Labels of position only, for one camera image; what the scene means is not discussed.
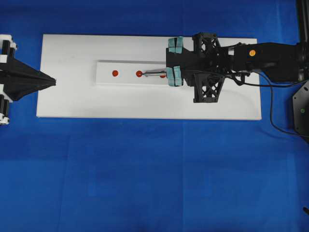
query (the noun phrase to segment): blue background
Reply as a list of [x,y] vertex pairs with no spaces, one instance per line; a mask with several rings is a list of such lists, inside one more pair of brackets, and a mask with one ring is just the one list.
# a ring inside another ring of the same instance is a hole
[[[293,0],[2,0],[0,22],[36,69],[44,33],[298,42]],[[286,130],[296,90],[275,91]],[[14,102],[0,231],[306,231],[308,145],[272,128],[269,89],[261,100],[261,121],[36,118],[37,93]]]

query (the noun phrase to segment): black cable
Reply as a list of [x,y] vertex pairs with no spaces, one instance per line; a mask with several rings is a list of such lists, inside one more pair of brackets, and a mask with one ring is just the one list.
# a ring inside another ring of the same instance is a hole
[[[253,73],[256,73],[256,74],[259,74],[261,75],[264,79],[268,79],[268,77],[266,77],[265,75],[259,73],[259,72],[253,72]],[[300,82],[295,82],[293,84],[290,84],[290,85],[272,85],[271,82],[269,81],[268,82],[268,85],[257,85],[257,84],[251,84],[251,83],[246,83],[246,82],[242,82],[244,85],[248,85],[248,86],[257,86],[257,87],[275,87],[275,88],[289,88],[289,87],[293,87],[293,86],[297,86],[299,84],[302,84],[302,83],[305,83],[307,82],[308,80],[304,80],[304,81],[300,81]]]
[[[266,77],[265,75],[261,75],[268,83],[269,85],[271,85],[270,80],[268,79],[268,77]],[[272,120],[272,116],[273,116],[273,102],[274,102],[274,90],[273,87],[270,87],[270,91],[271,91],[271,101],[270,101],[270,114],[269,114],[269,118],[270,118],[270,123],[271,125],[276,128],[277,130],[279,130],[282,133],[286,133],[286,134],[290,134],[290,135],[297,135],[297,136],[301,136],[301,137],[305,137],[305,138],[309,138],[309,135],[303,135],[303,134],[297,134],[297,133],[293,133],[293,132],[288,132],[285,130],[282,130],[281,128],[277,127],[273,120]]]
[[[186,71],[189,71],[189,72],[198,72],[198,73],[209,73],[209,74],[215,74],[215,75],[218,75],[218,76],[222,76],[222,77],[226,77],[228,79],[231,79],[231,80],[234,80],[232,77],[228,76],[228,75],[232,75],[232,74],[226,74],[226,75],[223,75],[223,74],[219,74],[219,73],[213,73],[213,72],[208,72],[208,71],[199,71],[199,70],[186,70]],[[259,73],[259,72],[253,72],[253,73],[256,73],[256,74],[259,74],[261,75],[262,77],[266,77],[265,75]],[[289,87],[293,87],[293,86],[297,86],[299,84],[302,84],[302,83],[305,83],[307,82],[308,80],[304,80],[304,81],[300,81],[300,82],[295,82],[293,84],[290,84],[290,85],[272,85],[271,83],[269,83],[269,85],[258,85],[258,84],[251,84],[251,83],[247,83],[247,82],[241,82],[242,84],[244,85],[247,85],[247,86],[256,86],[256,87],[274,87],[274,88],[289,88]]]
[[[223,74],[219,74],[219,73],[213,73],[213,72],[204,72],[204,71],[199,71],[199,70],[186,70],[186,71],[191,71],[191,72],[198,72],[198,73],[209,73],[209,74],[215,74],[215,75],[218,75],[218,76],[221,76],[221,77],[227,77],[229,79],[232,79],[231,77],[227,76],[227,75],[223,75]],[[292,87],[292,86],[296,86],[296,85],[299,85],[301,83],[304,83],[304,82],[307,82],[306,81],[301,81],[301,82],[297,82],[297,83],[293,83],[293,84],[290,84],[290,85],[285,85],[285,86],[278,86],[278,85],[272,85],[271,84],[271,81],[269,80],[269,78],[261,73],[258,73],[257,74],[261,75],[267,82],[268,82],[268,85],[256,85],[256,84],[250,84],[250,83],[244,83],[242,82],[244,85],[250,85],[250,86],[257,86],[257,87],[270,87],[270,91],[271,91],[271,101],[270,101],[270,113],[269,113],[269,118],[270,118],[270,123],[271,125],[279,130],[280,132],[282,133],[286,133],[286,134],[290,134],[290,135],[296,135],[296,136],[300,136],[300,137],[305,137],[305,138],[309,138],[309,135],[303,135],[303,134],[298,134],[298,133],[293,133],[293,132],[289,132],[289,131],[285,131],[279,127],[277,127],[273,120],[272,120],[272,117],[273,117],[273,102],[274,102],[274,90],[273,90],[273,87],[283,87],[283,88],[286,88],[286,87]]]

